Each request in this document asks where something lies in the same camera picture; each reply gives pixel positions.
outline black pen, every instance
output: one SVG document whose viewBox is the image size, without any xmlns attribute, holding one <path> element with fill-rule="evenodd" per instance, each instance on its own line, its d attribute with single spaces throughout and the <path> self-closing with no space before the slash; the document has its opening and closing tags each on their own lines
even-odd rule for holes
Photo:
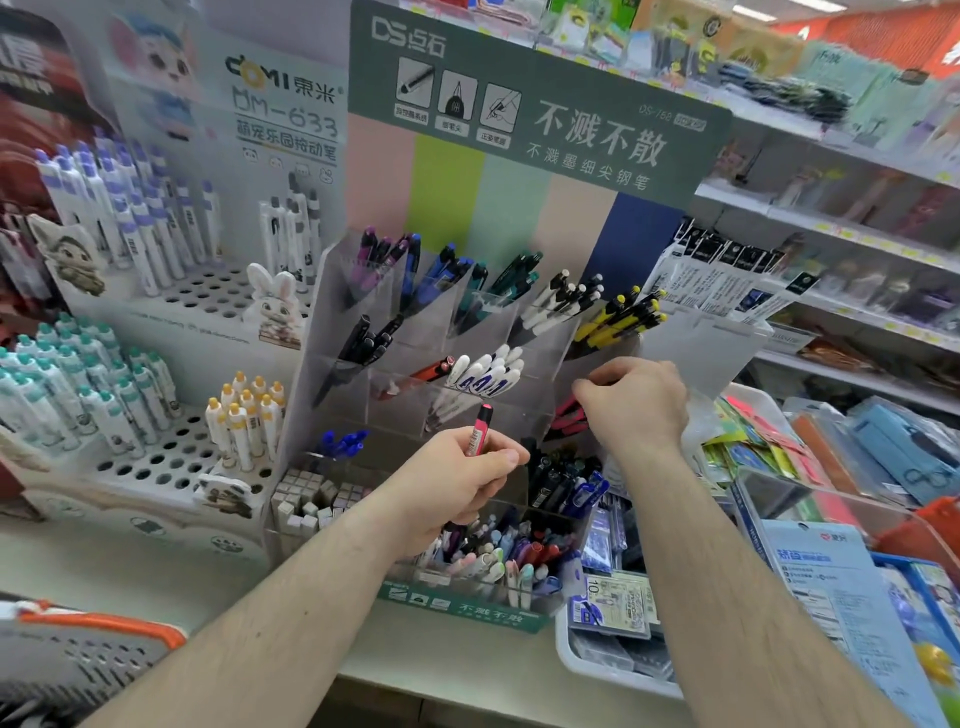
<svg viewBox="0 0 960 728">
<path fill-rule="evenodd" d="M 370 328 L 370 316 L 366 313 L 360 317 L 354 327 L 353 331 L 350 332 L 350 336 L 347 338 L 347 342 L 344 344 L 344 347 L 340 349 L 340 353 L 337 355 L 338 359 L 343 359 L 344 361 L 349 361 L 349 354 L 353 351 L 353 348 L 357 346 L 358 342 L 363 340 L 364 334 L 367 333 L 367 329 Z"/>
</svg>

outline blue package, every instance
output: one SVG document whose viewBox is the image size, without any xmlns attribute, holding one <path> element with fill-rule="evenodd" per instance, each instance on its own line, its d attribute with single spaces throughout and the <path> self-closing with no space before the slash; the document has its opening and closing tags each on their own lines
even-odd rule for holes
<svg viewBox="0 0 960 728">
<path fill-rule="evenodd" d="M 610 513 L 597 508 L 590 519 L 590 528 L 584 541 L 581 561 L 584 569 L 609 574 L 613 571 L 613 551 L 610 544 Z"/>
<path fill-rule="evenodd" d="M 960 443 L 942 425 L 880 397 L 851 416 L 856 441 L 921 505 L 960 495 Z"/>
<path fill-rule="evenodd" d="M 859 531 L 841 523 L 762 524 L 787 588 L 837 648 L 915 725 L 948 728 Z"/>
</svg>

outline blue panel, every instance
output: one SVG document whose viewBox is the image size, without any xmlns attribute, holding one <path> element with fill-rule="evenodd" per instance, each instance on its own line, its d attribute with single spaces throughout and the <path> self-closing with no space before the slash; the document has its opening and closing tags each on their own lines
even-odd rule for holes
<svg viewBox="0 0 960 728">
<path fill-rule="evenodd" d="M 643 285 L 658 256 L 670 244 L 683 215 L 675 207 L 621 192 L 600 231 L 584 278 L 603 274 L 605 300 L 633 285 Z"/>
</svg>

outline right hand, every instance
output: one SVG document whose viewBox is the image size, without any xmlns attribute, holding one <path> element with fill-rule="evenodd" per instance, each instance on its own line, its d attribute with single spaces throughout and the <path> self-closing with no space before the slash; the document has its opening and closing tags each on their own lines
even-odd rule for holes
<svg viewBox="0 0 960 728">
<path fill-rule="evenodd" d="M 626 449 L 680 452 L 686 387 L 670 361 L 618 356 L 573 382 L 590 430 L 616 455 Z"/>
</svg>

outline ds logo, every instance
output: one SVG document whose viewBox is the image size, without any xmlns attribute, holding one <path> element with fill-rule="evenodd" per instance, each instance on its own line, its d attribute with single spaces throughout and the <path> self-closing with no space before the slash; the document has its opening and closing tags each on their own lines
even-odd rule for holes
<svg viewBox="0 0 960 728">
<path fill-rule="evenodd" d="M 404 23 L 387 20 L 379 15 L 373 16 L 372 35 L 374 40 L 386 40 L 400 48 L 410 48 L 441 59 L 446 52 L 446 38 L 415 28 L 408 31 Z"/>
</svg>

